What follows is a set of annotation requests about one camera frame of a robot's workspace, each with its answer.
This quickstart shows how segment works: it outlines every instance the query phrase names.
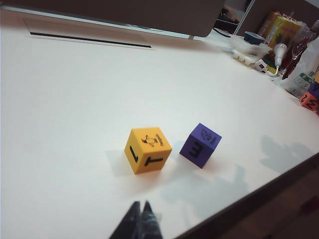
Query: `block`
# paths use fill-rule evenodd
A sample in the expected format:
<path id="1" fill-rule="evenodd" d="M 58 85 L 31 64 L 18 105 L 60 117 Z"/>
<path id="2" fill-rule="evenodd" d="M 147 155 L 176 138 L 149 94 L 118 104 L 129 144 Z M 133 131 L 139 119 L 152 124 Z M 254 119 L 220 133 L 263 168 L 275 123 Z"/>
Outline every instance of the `block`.
<path id="1" fill-rule="evenodd" d="M 317 81 L 313 82 L 310 85 L 308 92 L 312 94 L 314 97 L 316 97 L 317 99 L 319 99 L 319 83 Z"/>
<path id="2" fill-rule="evenodd" d="M 199 123 L 190 133 L 179 153 L 198 167 L 203 168 L 220 140 L 221 136 Z"/>
<path id="3" fill-rule="evenodd" d="M 300 104 L 311 110 L 315 111 L 319 106 L 319 101 L 316 97 L 314 97 L 312 94 L 310 94 L 308 91 L 306 91 L 299 99 Z"/>
<path id="4" fill-rule="evenodd" d="M 131 130 L 124 152 L 135 174 L 161 170 L 171 146 L 158 127 Z"/>

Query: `plastic bag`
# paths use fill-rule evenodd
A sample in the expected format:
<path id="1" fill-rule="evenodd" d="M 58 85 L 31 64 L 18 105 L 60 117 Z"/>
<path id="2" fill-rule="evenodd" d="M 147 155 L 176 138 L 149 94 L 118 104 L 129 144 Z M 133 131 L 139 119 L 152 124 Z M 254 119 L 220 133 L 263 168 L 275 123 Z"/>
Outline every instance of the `plastic bag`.
<path id="1" fill-rule="evenodd" d="M 319 38 L 308 44 L 300 61 L 288 78 L 280 85 L 291 94 L 300 98 L 315 81 L 315 74 L 319 70 Z"/>

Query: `orange cube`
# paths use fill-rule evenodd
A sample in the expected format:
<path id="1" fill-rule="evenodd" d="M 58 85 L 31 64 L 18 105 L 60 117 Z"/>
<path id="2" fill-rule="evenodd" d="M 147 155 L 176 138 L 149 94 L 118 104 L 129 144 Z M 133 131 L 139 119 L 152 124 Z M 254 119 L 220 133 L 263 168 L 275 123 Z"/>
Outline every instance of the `orange cube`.
<path id="1" fill-rule="evenodd" d="M 300 97 L 299 102 L 303 107 L 311 111 L 315 111 L 319 106 L 319 100 L 308 91 Z"/>

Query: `white cable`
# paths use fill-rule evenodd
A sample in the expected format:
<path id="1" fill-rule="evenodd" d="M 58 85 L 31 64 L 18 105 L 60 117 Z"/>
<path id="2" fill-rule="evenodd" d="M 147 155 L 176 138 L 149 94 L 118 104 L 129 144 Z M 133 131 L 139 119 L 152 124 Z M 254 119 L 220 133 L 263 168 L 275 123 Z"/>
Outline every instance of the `white cable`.
<path id="1" fill-rule="evenodd" d="M 276 72 L 275 72 L 275 74 L 271 73 L 270 71 L 266 71 L 266 74 L 267 74 L 268 76 L 271 76 L 271 77 L 276 77 L 277 74 L 278 74 L 278 70 L 279 70 L 279 66 L 276 67 Z"/>

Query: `bottle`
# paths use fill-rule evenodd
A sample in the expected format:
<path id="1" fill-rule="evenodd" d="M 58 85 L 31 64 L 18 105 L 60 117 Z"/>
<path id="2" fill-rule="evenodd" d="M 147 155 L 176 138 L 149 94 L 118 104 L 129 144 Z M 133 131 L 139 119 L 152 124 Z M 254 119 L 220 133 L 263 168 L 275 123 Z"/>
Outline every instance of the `bottle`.
<path id="1" fill-rule="evenodd" d="M 288 66 L 283 70 L 283 79 L 287 78 L 292 71 L 295 69 L 297 63 L 299 62 L 301 55 L 307 48 L 307 44 L 309 43 L 309 38 L 305 36 L 303 40 L 299 44 L 295 44 L 292 46 L 292 60 L 288 64 Z"/>

